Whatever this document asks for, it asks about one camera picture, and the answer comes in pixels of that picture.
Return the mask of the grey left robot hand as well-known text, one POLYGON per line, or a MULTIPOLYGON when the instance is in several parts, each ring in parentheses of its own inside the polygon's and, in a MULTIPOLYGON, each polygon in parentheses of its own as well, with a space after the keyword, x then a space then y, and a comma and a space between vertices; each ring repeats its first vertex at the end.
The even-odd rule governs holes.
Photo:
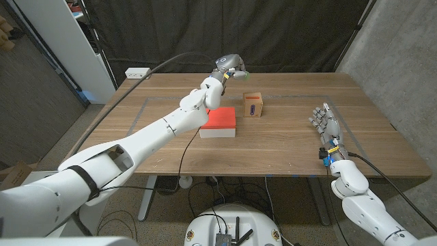
POLYGON ((215 61, 216 68, 212 71, 211 77, 218 79, 225 84, 229 78, 247 79, 249 73, 245 69, 244 61, 238 54, 229 54, 218 58, 215 61))

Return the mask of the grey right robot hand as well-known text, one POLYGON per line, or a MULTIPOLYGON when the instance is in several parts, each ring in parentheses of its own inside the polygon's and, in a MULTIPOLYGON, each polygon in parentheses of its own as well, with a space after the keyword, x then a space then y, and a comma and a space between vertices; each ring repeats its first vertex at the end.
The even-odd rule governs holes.
POLYGON ((333 111, 326 102, 322 108, 316 107, 313 116, 309 118, 310 123, 320 134, 320 141, 323 147, 329 151, 330 169, 334 170, 336 165, 342 160, 348 160, 348 152, 343 144, 344 137, 340 123, 337 121, 333 111))

